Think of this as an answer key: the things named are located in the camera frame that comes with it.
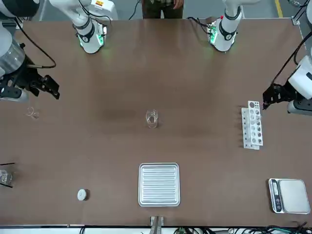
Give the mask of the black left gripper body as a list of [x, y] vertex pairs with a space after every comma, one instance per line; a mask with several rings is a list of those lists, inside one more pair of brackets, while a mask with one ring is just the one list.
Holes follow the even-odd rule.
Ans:
[[276, 84], [275, 88], [277, 92], [277, 103], [290, 102], [297, 98], [297, 91], [288, 81], [284, 85]]

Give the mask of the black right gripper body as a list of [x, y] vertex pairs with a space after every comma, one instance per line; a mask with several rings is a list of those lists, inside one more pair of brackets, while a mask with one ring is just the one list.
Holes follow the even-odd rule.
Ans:
[[36, 68], [28, 66], [20, 67], [18, 70], [4, 75], [4, 84], [11, 84], [13, 87], [17, 86], [22, 89], [29, 89], [30, 87], [41, 87], [41, 75]]

